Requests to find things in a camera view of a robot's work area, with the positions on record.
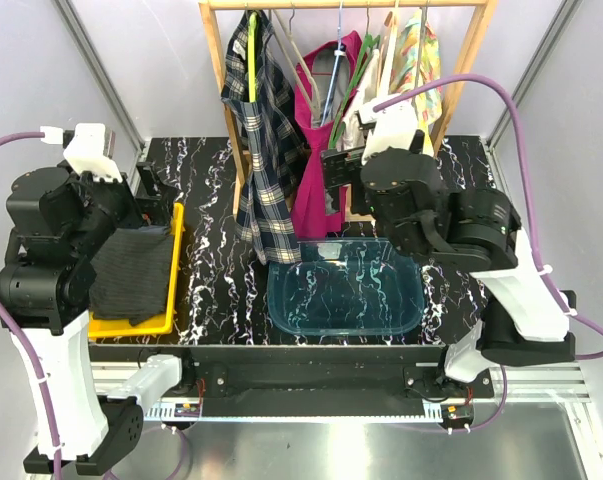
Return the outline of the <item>lime green hanger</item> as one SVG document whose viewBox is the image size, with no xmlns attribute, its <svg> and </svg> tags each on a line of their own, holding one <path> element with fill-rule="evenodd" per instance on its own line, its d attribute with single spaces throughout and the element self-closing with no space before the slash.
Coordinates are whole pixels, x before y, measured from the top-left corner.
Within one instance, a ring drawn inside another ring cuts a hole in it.
<svg viewBox="0 0 603 480">
<path fill-rule="evenodd" d="M 256 33 L 258 27 L 258 13 L 253 11 L 248 19 L 247 35 L 247 71 L 248 71 L 248 97 L 250 103 L 255 103 L 257 98 L 256 86 Z"/>
</svg>

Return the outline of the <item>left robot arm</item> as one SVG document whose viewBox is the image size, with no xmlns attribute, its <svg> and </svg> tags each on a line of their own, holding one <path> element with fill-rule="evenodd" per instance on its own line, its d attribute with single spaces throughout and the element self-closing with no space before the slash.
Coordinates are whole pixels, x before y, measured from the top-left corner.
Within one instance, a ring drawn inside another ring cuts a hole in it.
<svg viewBox="0 0 603 480">
<path fill-rule="evenodd" d="M 41 436 L 29 473 L 103 475 L 137 446 L 145 414 L 169 390 L 196 386 L 173 355 L 147 359 L 120 387 L 95 389 L 89 355 L 93 258 L 119 229 L 144 225 L 124 177 L 76 173 L 67 164 L 20 176 L 6 202 L 13 221 L 0 271 L 0 318 L 24 363 Z"/>
</svg>

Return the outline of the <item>navy plaid skirt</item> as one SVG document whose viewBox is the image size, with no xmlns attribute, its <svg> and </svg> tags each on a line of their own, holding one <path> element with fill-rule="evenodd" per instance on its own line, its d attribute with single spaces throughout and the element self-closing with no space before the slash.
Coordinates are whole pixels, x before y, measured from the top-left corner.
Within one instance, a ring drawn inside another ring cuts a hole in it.
<svg viewBox="0 0 603 480">
<path fill-rule="evenodd" d="M 248 19 L 256 11 L 255 103 L 249 102 Z M 294 90 L 274 58 L 274 28 L 262 10 L 244 13 L 228 43 L 221 92 L 242 128 L 251 168 L 240 193 L 237 236 L 250 243 L 262 264 L 295 263 L 300 247 L 286 199 L 302 179 L 305 137 L 294 119 Z"/>
</svg>

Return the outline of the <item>teal transparent plastic basin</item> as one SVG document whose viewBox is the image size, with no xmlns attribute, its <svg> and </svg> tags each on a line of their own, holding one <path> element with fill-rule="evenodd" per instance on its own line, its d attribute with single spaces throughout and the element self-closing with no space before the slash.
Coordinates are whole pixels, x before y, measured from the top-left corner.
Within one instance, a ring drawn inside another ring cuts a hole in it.
<svg viewBox="0 0 603 480">
<path fill-rule="evenodd" d="M 420 325 L 421 270 L 381 238 L 300 244 L 301 260 L 270 263 L 268 313 L 274 325 L 303 336 L 395 336 Z"/>
</svg>

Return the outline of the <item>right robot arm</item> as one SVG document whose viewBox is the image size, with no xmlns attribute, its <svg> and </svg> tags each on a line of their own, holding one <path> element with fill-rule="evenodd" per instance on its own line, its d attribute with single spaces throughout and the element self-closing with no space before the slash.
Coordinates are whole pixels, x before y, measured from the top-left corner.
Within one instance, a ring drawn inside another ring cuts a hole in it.
<svg viewBox="0 0 603 480">
<path fill-rule="evenodd" d="M 441 393 L 461 394 L 493 366 L 575 360 L 567 314 L 544 284 L 505 193 L 450 189 L 436 160 L 414 150 L 389 147 L 365 160 L 360 148 L 328 149 L 320 160 L 325 187 L 352 186 L 356 209 L 373 216 L 397 253 L 449 265 L 488 288 L 480 320 L 441 356 L 434 374 Z"/>
</svg>

